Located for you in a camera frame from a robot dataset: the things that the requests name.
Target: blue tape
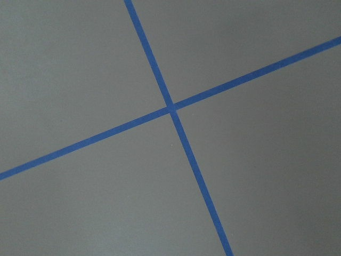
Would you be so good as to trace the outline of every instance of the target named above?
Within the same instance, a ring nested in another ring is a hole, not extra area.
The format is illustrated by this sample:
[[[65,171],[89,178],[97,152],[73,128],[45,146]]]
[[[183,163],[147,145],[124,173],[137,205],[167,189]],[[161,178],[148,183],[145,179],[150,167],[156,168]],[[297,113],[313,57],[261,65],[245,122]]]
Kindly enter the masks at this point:
[[[221,85],[218,85],[216,87],[213,87],[207,91],[204,91],[204,92],[201,92],[201,93],[198,93],[192,97],[189,97],[187,99],[184,99],[182,101],[179,101],[175,104],[175,108],[176,109],[181,109],[181,108],[184,108],[184,107],[187,107],[191,104],[194,104],[198,101],[201,101],[201,100],[204,100],[204,99],[207,99],[211,96],[214,96],[216,94],[219,94],[221,92],[224,92],[228,89],[231,89],[231,88],[234,88],[238,85],[241,85],[241,84],[244,84],[244,83],[247,83],[251,80],[254,80],[256,78],[259,78],[261,76],[264,76],[268,73],[271,73],[271,72],[274,72],[278,69],[281,69],[281,68],[284,68],[290,64],[293,64],[297,61],[300,61],[300,60],[304,60],[308,57],[311,57],[317,53],[320,53],[320,52],[323,52],[325,50],[328,50],[330,48],[333,48],[337,45],[340,45],[341,44],[341,37],[336,37],[330,41],[327,41],[323,44],[319,44],[315,47],[312,47],[306,51],[303,51],[303,52],[300,52],[300,53],[297,53],[293,56],[290,56],[288,58],[285,58],[283,60],[280,60],[278,62],[275,62],[273,64],[270,64],[266,67],[263,67],[263,68],[260,68],[256,71],[253,71],[249,74],[246,74],[246,75],[243,75],[241,77],[238,77],[232,81],[229,81],[229,82],[226,82],[224,84],[221,84]]]
[[[69,145],[69,146],[67,146],[65,148],[59,149],[59,150],[57,150],[55,152],[49,153],[49,154],[47,154],[45,156],[39,157],[39,158],[34,159],[34,160],[32,160],[30,162],[27,162],[25,164],[22,164],[22,165],[19,165],[17,167],[14,167],[14,168],[12,168],[12,169],[10,169],[8,171],[2,172],[2,173],[0,173],[0,180],[9,178],[9,177],[11,177],[11,176],[13,176],[15,174],[18,174],[20,172],[26,171],[28,169],[31,169],[31,168],[35,167],[35,166],[44,164],[44,163],[49,162],[51,160],[54,160],[54,159],[56,159],[58,157],[64,156],[64,155],[66,155],[68,153],[71,153],[73,151],[79,150],[81,148],[84,148],[86,146],[89,146],[91,144],[99,142],[101,140],[104,140],[104,139],[106,139],[108,137],[114,136],[114,135],[116,135],[118,133],[124,132],[126,130],[131,129],[131,128],[134,128],[134,127],[136,127],[138,125],[141,125],[141,124],[144,124],[146,122],[149,122],[149,121],[151,121],[153,119],[156,119],[156,118],[158,118],[160,116],[164,116],[164,115],[166,115],[168,113],[169,112],[168,112],[167,108],[162,108],[162,109],[156,110],[156,111],[154,111],[152,113],[149,113],[149,114],[147,114],[145,116],[142,116],[142,117],[139,117],[137,119],[134,119],[134,120],[132,120],[132,121],[130,121],[128,123],[119,125],[119,126],[117,126],[115,128],[112,128],[112,129],[107,130],[105,132],[99,133],[99,134],[97,134],[95,136],[92,136],[92,137],[87,138],[85,140],[82,140],[80,142],[74,143],[74,144]]]
[[[209,214],[211,216],[211,219],[213,221],[213,224],[217,230],[220,241],[223,245],[224,251],[225,251],[227,256],[233,256],[229,241],[226,237],[226,233],[225,233],[223,226],[220,222],[219,216],[215,210],[212,198],[208,192],[204,178],[201,175],[197,160],[194,156],[194,153],[193,153],[193,150],[190,146],[190,143],[186,137],[186,133],[183,129],[180,118],[176,112],[175,105],[171,99],[171,96],[169,95],[169,91],[168,91],[167,86],[165,84],[165,81],[162,77],[161,71],[157,65],[156,59],[154,57],[154,54],[153,54],[152,49],[150,47],[150,44],[147,40],[147,37],[143,31],[142,25],[141,25],[140,20],[137,16],[134,5],[133,5],[131,0],[125,0],[124,2],[125,2],[126,7],[128,9],[129,15],[130,15],[131,20],[133,22],[133,25],[136,29],[137,35],[139,36],[139,39],[141,41],[145,55],[147,56],[147,59],[149,61],[150,67],[154,73],[155,79],[159,85],[161,94],[164,97],[167,109],[170,113],[170,116],[172,117],[172,121],[173,121],[174,126],[176,128],[177,134],[180,138],[183,149],[187,155],[188,161],[191,165],[192,171],[193,171],[194,176],[197,180],[197,183],[198,183],[198,186],[200,188],[202,197],[204,198],[204,201],[206,203],[206,206],[207,206],[207,209],[208,209]]]

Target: floor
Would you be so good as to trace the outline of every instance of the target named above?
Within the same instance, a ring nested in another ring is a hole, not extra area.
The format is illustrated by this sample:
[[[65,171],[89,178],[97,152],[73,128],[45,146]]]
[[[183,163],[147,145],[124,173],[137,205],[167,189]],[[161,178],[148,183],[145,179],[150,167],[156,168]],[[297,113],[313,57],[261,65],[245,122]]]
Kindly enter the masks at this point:
[[[0,255],[341,255],[340,12],[1,1]]]

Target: gray surface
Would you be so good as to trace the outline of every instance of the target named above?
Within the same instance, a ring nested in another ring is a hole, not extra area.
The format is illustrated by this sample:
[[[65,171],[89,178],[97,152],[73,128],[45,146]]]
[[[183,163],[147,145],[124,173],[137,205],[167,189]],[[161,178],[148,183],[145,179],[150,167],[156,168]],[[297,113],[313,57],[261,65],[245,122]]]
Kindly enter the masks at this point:
[[[341,255],[341,47],[179,111],[232,249]]]
[[[1,172],[164,106],[123,1],[1,1],[0,89]]]
[[[0,183],[0,255],[224,255],[169,116]]]
[[[174,101],[341,34],[341,1],[134,1]]]
[[[341,35],[340,1],[134,1],[174,101]],[[341,47],[179,111],[239,255],[340,255]],[[164,106],[123,1],[0,3],[0,172]],[[0,182],[0,255],[224,255],[169,116]]]

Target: blue painter's tape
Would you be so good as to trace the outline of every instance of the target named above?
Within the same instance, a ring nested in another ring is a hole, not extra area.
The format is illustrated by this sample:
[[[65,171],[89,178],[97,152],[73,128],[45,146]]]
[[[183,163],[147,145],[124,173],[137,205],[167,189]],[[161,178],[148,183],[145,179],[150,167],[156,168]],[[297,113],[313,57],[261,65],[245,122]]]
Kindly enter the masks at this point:
[[[256,71],[253,71],[249,74],[246,74],[246,75],[243,75],[241,77],[238,77],[234,80],[231,80],[227,83],[224,83],[224,84],[221,84],[221,85],[218,85],[216,87],[213,87],[207,91],[204,91],[204,92],[201,92],[201,93],[198,93],[192,97],[189,97],[187,99],[184,99],[182,101],[179,101],[178,103],[175,104],[175,108],[176,109],[181,109],[181,108],[184,108],[184,107],[187,107],[191,104],[194,104],[198,101],[201,101],[201,100],[204,100],[204,99],[207,99],[211,96],[214,96],[216,94],[219,94],[221,92],[224,92],[228,89],[231,89],[231,88],[234,88],[238,85],[241,85],[241,84],[244,84],[244,83],[247,83],[251,80],[254,80],[256,78],[259,78],[261,76],[264,76],[268,73],[271,73],[271,72],[274,72],[278,69],[281,69],[281,68],[284,68],[290,64],[293,64],[295,62],[298,62],[300,60],[304,60],[308,57],[311,57],[317,53],[320,53],[320,52],[323,52],[325,50],[328,50],[330,48],[333,48],[337,45],[340,45],[341,44],[341,37],[336,37],[330,41],[327,41],[323,44],[320,44],[320,45],[317,45],[315,47],[312,47],[306,51],[303,51],[303,52],[300,52],[300,53],[297,53],[293,56],[290,56],[288,58],[285,58],[283,60],[280,60],[278,62],[275,62],[273,64],[270,64],[266,67],[263,67],[263,68],[260,68]]]
[[[9,178],[9,177],[11,177],[13,175],[16,175],[16,174],[20,173],[20,172],[23,172],[23,171],[31,169],[31,168],[33,168],[35,166],[44,164],[44,163],[49,162],[51,160],[54,160],[54,159],[56,159],[58,157],[64,156],[64,155],[66,155],[68,153],[71,153],[73,151],[79,150],[81,148],[84,148],[86,146],[89,146],[91,144],[99,142],[101,140],[104,140],[104,139],[106,139],[108,137],[114,136],[115,134],[124,132],[124,131],[129,130],[129,129],[133,128],[133,127],[136,127],[138,125],[141,125],[141,124],[144,124],[146,122],[149,122],[149,121],[151,121],[153,119],[156,119],[156,118],[158,118],[160,116],[164,116],[164,115],[166,115],[168,113],[169,112],[168,112],[167,108],[159,109],[159,110],[154,111],[152,113],[149,113],[149,114],[147,114],[145,116],[142,116],[142,117],[139,117],[137,119],[134,119],[134,120],[132,120],[132,121],[130,121],[128,123],[119,125],[119,126],[117,126],[115,128],[112,128],[112,129],[107,130],[105,132],[99,133],[99,134],[97,134],[95,136],[92,136],[92,137],[87,138],[85,140],[82,140],[80,142],[74,143],[74,144],[69,145],[69,146],[67,146],[65,148],[59,149],[59,150],[57,150],[55,152],[49,153],[49,154],[47,154],[45,156],[39,157],[39,158],[34,159],[34,160],[32,160],[30,162],[27,162],[25,164],[19,165],[19,166],[15,167],[15,168],[12,168],[12,169],[8,170],[8,171],[2,172],[2,173],[0,173],[0,180]]]
[[[160,91],[162,96],[164,97],[164,101],[166,103],[167,109],[170,113],[170,116],[172,117],[172,121],[174,123],[174,126],[176,128],[177,134],[180,138],[181,144],[184,148],[184,151],[187,155],[188,161],[191,165],[192,171],[194,173],[194,176],[197,180],[198,186],[200,188],[201,194],[204,198],[204,201],[206,203],[207,209],[209,211],[209,214],[211,216],[211,219],[213,221],[213,224],[217,230],[217,233],[219,235],[220,241],[222,243],[223,249],[227,256],[233,256],[229,241],[226,237],[226,233],[223,229],[223,226],[220,222],[219,216],[215,210],[213,201],[211,199],[211,196],[208,192],[207,186],[205,184],[204,178],[201,175],[197,160],[194,156],[194,153],[192,151],[192,148],[190,146],[190,143],[187,139],[187,136],[185,134],[185,131],[183,129],[183,126],[181,124],[180,118],[176,112],[174,103],[171,99],[171,96],[169,95],[169,91],[167,89],[167,86],[165,84],[165,81],[162,77],[161,71],[157,65],[156,59],[154,57],[154,54],[151,50],[150,44],[147,40],[147,37],[143,31],[142,25],[140,23],[140,20],[137,16],[136,10],[134,8],[134,5],[131,0],[125,0],[126,7],[128,9],[129,15],[132,19],[133,25],[136,29],[137,35],[139,36],[139,39],[141,41],[142,47],[144,49],[144,52],[147,56],[147,59],[149,61],[150,67],[154,73],[155,79],[159,85]]]

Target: gray floor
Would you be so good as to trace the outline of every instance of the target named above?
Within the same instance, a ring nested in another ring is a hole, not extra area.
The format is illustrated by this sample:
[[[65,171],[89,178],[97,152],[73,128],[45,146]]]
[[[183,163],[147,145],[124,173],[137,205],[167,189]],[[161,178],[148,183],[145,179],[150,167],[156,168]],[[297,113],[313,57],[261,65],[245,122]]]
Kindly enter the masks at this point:
[[[341,35],[340,1],[134,1],[174,102]],[[234,255],[341,255],[341,46],[178,114]],[[165,107],[124,1],[0,1],[0,173]],[[0,255],[225,255],[169,115],[0,181]]]

